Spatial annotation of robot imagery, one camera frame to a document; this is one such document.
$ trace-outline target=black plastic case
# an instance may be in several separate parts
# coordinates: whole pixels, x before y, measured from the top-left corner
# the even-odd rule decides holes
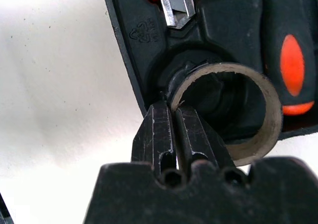
[[[264,72],[262,0],[194,0],[196,15],[181,30],[166,26],[159,3],[151,0],[105,1],[143,115],[152,103],[161,99],[169,102],[171,80],[186,67],[236,62]],[[317,0],[303,0],[303,7],[316,48]],[[261,92],[246,79],[228,75],[221,80],[230,80],[234,84],[222,97],[223,112],[205,119],[227,143],[251,137],[264,118]],[[318,131],[317,104],[305,115],[284,117],[280,139]]]

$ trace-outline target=black rubber grip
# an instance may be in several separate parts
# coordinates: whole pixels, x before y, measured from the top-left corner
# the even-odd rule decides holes
[[[267,75],[285,115],[301,115],[315,100],[314,45],[302,0],[264,0],[262,43]]]

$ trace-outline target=screw hole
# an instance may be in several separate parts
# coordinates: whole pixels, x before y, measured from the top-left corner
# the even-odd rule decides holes
[[[238,169],[225,171],[224,178],[227,183],[233,186],[243,186],[246,183],[246,175]]]
[[[179,188],[185,185],[185,175],[176,169],[168,169],[160,177],[161,183],[167,188]]]

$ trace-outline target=tool holder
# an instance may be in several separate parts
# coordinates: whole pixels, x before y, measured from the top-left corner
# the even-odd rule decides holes
[[[280,74],[280,71],[286,70],[281,69],[280,65],[267,63],[268,60],[277,59],[276,54],[268,53],[271,46],[267,46],[267,41],[270,45],[273,39],[278,38],[272,36],[270,40],[267,32],[270,31],[270,26],[267,26],[271,16],[270,6],[274,5],[271,0],[193,0],[194,14],[185,13],[185,8],[192,5],[184,2],[183,9],[172,10],[175,22],[188,18],[182,27],[168,23],[169,17],[162,0],[105,1],[144,116],[151,104],[158,101],[170,103],[176,87],[193,69],[204,64],[237,63],[269,76],[284,107],[297,105],[297,101],[301,105],[309,102],[310,106],[305,107],[304,114],[284,116],[279,139],[318,131],[318,105],[315,102],[318,100],[317,0],[298,0],[300,4],[297,5],[297,13],[294,13],[295,18],[291,18],[290,14],[282,16],[287,25],[295,24],[294,20],[301,21],[299,31],[306,30],[309,45],[305,47],[302,36],[293,33],[296,43],[287,42],[284,47],[283,39],[281,46],[275,47],[280,54],[297,46],[302,52],[305,51],[301,54],[305,61],[304,69],[300,70],[304,76],[298,76],[296,81],[298,84],[301,81],[302,86],[299,89],[296,84],[294,89],[299,90],[299,96],[296,93],[296,96],[284,95],[283,91],[290,92],[289,88],[295,87],[290,86],[290,76],[288,73]],[[177,1],[179,4],[173,5],[174,8],[181,5],[182,0]],[[286,8],[294,7],[290,5],[290,0],[279,2]],[[187,99],[187,105],[194,107],[228,145],[252,138],[264,122],[266,103],[262,92],[254,82],[237,74],[208,76],[200,84],[190,87],[186,95],[192,98]]]

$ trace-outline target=hole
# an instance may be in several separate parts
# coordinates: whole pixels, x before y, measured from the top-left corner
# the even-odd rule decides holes
[[[197,160],[209,160],[204,154],[202,153],[195,153],[192,156],[192,162],[197,161]]]
[[[192,106],[218,133],[235,123],[247,98],[245,76],[222,72],[198,78],[184,92],[185,105]]]
[[[161,180],[167,188],[178,188],[185,184],[185,176],[178,170],[167,170],[161,175]]]
[[[173,153],[165,152],[160,159],[160,171],[162,173],[170,168],[176,168],[176,157]]]
[[[243,166],[250,164],[253,160],[264,157],[276,144],[277,139],[281,133],[282,126],[282,112],[281,112],[281,104],[279,102],[279,97],[277,92],[275,91],[273,85],[271,85],[270,81],[262,74],[257,73],[256,71],[239,65],[239,64],[228,64],[228,63],[220,63],[220,64],[207,64],[202,65],[201,67],[193,70],[191,74],[189,74],[183,83],[179,86],[177,91],[174,94],[174,97],[171,101],[171,110],[174,112],[177,110],[178,106],[186,105],[185,92],[193,85],[199,78],[209,75],[209,74],[219,74],[222,72],[229,72],[236,74],[241,74],[248,79],[250,82],[254,83],[254,87],[258,89],[259,95],[263,96],[264,104],[262,104],[264,109],[254,109],[254,106],[247,103],[248,100],[251,99],[256,105],[261,104],[261,99],[255,97],[255,94],[250,92],[249,89],[244,89],[244,86],[233,85],[231,88],[234,88],[233,92],[229,92],[228,101],[230,102],[221,102],[222,104],[231,104],[237,110],[237,108],[241,107],[239,104],[239,100],[242,102],[242,110],[237,110],[237,116],[230,116],[230,112],[226,112],[226,109],[222,109],[223,112],[226,113],[227,116],[230,116],[231,121],[227,122],[227,126],[220,131],[216,130],[216,132],[221,136],[221,138],[225,141],[227,145],[227,149],[232,157],[236,166]],[[238,94],[239,91],[246,91],[246,96],[241,96],[239,99]],[[196,101],[193,97],[190,97],[190,101]],[[197,109],[200,116],[203,116],[203,113]],[[217,112],[214,110],[211,111],[212,115],[217,115]],[[208,124],[212,128],[216,128],[211,124],[208,119],[203,116],[203,119],[208,122]],[[219,116],[218,119],[214,119],[215,122],[225,121],[223,116]],[[231,146],[229,144],[240,144],[240,146]]]
[[[245,184],[245,174],[240,170],[229,170],[224,173],[225,181],[233,186]]]

